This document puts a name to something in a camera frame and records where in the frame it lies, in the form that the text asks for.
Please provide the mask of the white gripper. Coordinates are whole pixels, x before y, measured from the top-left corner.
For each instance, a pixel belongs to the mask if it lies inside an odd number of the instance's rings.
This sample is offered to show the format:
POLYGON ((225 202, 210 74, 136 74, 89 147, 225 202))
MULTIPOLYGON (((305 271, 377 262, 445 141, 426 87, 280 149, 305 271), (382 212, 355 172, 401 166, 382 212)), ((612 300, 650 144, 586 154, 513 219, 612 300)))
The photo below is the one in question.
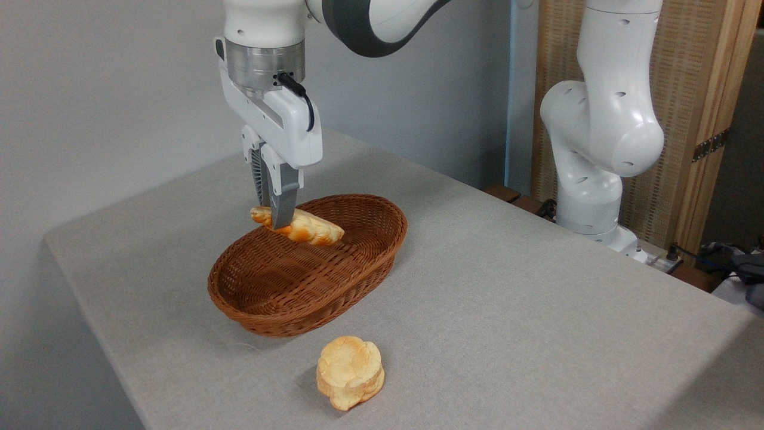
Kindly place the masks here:
POLYGON ((226 62, 217 60, 224 97, 246 124, 241 141, 259 205, 270 207, 271 228, 285 228, 294 220, 300 190, 298 169, 317 164, 323 157, 318 109, 313 104, 314 124, 308 131, 310 115, 304 98, 283 85, 264 92, 262 98, 250 97, 232 82, 226 62))

